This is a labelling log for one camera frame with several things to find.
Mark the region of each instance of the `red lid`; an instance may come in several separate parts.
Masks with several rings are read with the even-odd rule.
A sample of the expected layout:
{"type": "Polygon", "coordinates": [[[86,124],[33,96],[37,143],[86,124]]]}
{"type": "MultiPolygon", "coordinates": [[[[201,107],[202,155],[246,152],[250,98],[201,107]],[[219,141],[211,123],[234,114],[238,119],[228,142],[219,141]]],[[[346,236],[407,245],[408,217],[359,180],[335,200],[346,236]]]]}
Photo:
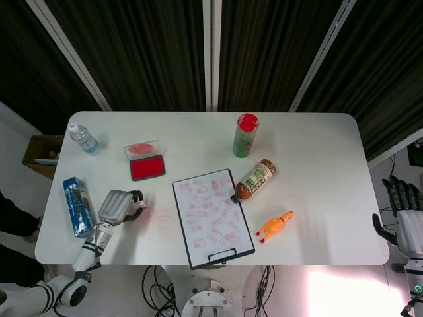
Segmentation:
{"type": "Polygon", "coordinates": [[[258,118],[254,114],[241,114],[238,118],[238,126],[244,132],[253,132],[258,128],[258,118]]]}

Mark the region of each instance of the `person's leg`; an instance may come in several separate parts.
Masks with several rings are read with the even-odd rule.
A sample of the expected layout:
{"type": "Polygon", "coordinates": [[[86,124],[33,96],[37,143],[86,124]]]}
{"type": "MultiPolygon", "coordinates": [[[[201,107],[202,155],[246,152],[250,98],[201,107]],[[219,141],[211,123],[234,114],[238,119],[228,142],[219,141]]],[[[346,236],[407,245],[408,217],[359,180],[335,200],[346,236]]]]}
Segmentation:
{"type": "Polygon", "coordinates": [[[37,260],[0,244],[0,283],[31,287],[43,280],[44,268],[37,260]]]}
{"type": "Polygon", "coordinates": [[[39,220],[20,210],[0,192],[0,231],[15,236],[30,236],[38,229],[39,220]]]}

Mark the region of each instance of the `brown bottle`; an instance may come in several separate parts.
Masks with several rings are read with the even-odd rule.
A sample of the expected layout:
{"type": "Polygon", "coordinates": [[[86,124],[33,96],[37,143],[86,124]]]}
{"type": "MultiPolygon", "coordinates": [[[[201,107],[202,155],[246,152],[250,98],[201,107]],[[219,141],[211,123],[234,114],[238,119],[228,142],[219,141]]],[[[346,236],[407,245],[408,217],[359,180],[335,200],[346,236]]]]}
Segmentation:
{"type": "Polygon", "coordinates": [[[250,198],[275,172],[276,167],[274,164],[268,159],[262,159],[251,173],[235,186],[235,195],[231,196],[231,201],[238,203],[240,199],[250,198]]]}

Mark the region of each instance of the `cardboard box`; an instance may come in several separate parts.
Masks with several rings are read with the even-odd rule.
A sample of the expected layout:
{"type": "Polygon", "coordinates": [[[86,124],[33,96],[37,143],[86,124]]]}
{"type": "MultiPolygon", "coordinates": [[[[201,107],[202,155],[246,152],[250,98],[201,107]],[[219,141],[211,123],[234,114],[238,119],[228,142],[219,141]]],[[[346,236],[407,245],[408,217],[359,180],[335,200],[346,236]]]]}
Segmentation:
{"type": "Polygon", "coordinates": [[[52,180],[56,166],[38,164],[34,162],[34,159],[50,159],[50,151],[60,152],[63,138],[64,136],[62,135],[33,135],[26,148],[22,163],[52,180]]]}

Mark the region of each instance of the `green can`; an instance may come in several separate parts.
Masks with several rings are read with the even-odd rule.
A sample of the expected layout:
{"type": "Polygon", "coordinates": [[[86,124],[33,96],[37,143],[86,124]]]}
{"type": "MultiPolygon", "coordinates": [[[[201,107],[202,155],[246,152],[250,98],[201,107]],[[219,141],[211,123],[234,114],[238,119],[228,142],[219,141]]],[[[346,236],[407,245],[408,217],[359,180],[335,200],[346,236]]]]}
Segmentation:
{"type": "Polygon", "coordinates": [[[250,154],[257,129],[258,118],[254,114],[241,114],[239,116],[233,140],[233,154],[237,157],[246,157],[250,154]]]}

